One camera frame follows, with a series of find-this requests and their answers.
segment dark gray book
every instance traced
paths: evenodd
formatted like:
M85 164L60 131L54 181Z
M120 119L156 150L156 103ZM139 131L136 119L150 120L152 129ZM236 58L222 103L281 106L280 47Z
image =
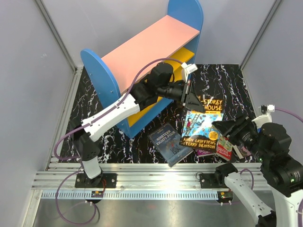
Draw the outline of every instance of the dark gray book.
M151 133L149 138L169 167L174 166L193 152L192 148L179 145L181 136L169 123Z

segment blue side panel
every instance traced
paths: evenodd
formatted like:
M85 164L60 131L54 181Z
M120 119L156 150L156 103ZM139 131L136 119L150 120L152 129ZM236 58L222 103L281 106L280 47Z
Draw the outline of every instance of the blue side panel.
M152 109L149 110L140 120L138 120L131 127L131 136L133 138L137 135L149 122L151 122L166 106L168 106L173 100L163 98Z
M103 108L113 104L121 97L121 94L112 72L92 50L84 49L81 51L80 55ZM127 136L130 135L127 119L118 123L117 126Z
M204 15L199 0L169 0L167 14L197 29L201 34ZM184 47L196 54L200 34ZM195 57L188 63L194 63L194 61Z

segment black marble tabletop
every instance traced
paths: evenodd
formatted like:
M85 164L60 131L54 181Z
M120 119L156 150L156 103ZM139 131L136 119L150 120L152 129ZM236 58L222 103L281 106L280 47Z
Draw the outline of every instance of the black marble tabletop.
M225 102L224 120L229 120L243 113L254 117L254 111L243 75L238 65L198 65L199 69L193 74L195 87L200 94L223 98ZM102 110L94 87L83 70L70 119L79 120L90 117ZM125 136L117 127L108 130L99 140L101 150L98 160L100 163L165 163L164 158L155 149L148 135L163 124L169 122L181 134L184 123L185 109L176 102L168 105L133 139ZM63 142L62 157L75 155L70 138ZM239 160L233 154L232 162L255 162L253 157ZM181 163L221 163L224 159L214 155L198 157L195 152Z

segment bookshelf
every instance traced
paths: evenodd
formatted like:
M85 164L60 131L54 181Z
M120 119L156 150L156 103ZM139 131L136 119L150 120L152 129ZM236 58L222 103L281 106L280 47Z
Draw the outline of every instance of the bookshelf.
M121 97L137 72L155 59L171 57L193 63L202 24L203 12L198 0L170 0L166 16L104 57L100 58L89 49L82 50L81 59L102 106L105 108ZM181 79L180 64L166 62L173 66L175 80ZM140 77L156 64L148 67ZM133 138L171 102L159 98L157 103L124 119L117 127Z

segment shelf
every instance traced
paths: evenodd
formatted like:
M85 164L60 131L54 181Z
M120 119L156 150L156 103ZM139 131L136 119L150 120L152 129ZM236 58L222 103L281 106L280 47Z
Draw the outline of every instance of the shelf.
M186 48L182 47L180 50L178 50L176 53L174 53L171 58L178 59L182 62L187 62L190 60L195 54L192 53L191 51L187 50ZM175 74L175 81L181 80L182 75L181 75L181 65L175 61L165 61L166 63L169 63L172 65L174 68L174 74ZM142 118L150 109L152 109L157 103L150 105L146 107L144 110L140 111L137 114L134 114L132 116L129 116L128 123L129 127L132 127L140 118Z
M155 59L177 53L197 35L198 30L165 16L104 56L102 61L112 72L122 94L145 65ZM146 75L156 64L143 71L140 77Z

